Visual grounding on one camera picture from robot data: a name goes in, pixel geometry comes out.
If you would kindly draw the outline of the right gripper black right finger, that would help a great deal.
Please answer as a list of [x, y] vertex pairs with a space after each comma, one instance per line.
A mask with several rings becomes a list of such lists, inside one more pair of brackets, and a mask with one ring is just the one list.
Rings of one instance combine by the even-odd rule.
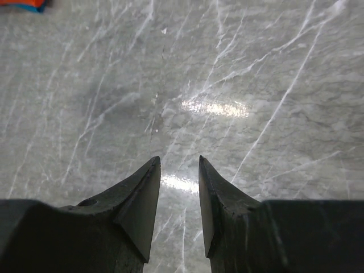
[[199, 158], [205, 255], [213, 272], [362, 272], [363, 201], [257, 201]]

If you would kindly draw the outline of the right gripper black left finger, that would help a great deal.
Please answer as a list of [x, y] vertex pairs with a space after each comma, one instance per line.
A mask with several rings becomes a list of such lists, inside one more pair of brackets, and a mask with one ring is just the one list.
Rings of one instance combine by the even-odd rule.
[[160, 159], [75, 206], [1, 201], [2, 272], [142, 272], [150, 259]]

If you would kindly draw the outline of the orange t shirt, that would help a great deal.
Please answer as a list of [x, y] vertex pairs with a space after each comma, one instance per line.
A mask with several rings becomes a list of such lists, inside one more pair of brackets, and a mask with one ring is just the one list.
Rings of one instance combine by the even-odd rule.
[[1, 5], [21, 5], [32, 8], [40, 8], [44, 6], [46, 0], [1, 0]]

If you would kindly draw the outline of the folded blue t shirt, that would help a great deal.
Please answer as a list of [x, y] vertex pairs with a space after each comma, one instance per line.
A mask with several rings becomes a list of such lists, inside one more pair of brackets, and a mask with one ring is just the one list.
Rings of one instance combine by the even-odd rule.
[[45, 9], [46, 5], [47, 5], [47, 0], [46, 0], [45, 5], [44, 5], [44, 6], [42, 6], [42, 7], [40, 7], [40, 8], [38, 8], [38, 9], [36, 9], [36, 8], [32, 8], [32, 7], [28, 7], [28, 6], [21, 6], [21, 5], [16, 5], [16, 6], [17, 6], [17, 7], [22, 8], [22, 9], [25, 9], [25, 10], [27, 10], [27, 11], [30, 11], [30, 12], [34, 12], [34, 13], [42, 13], [42, 12], [44, 11], [44, 9]]

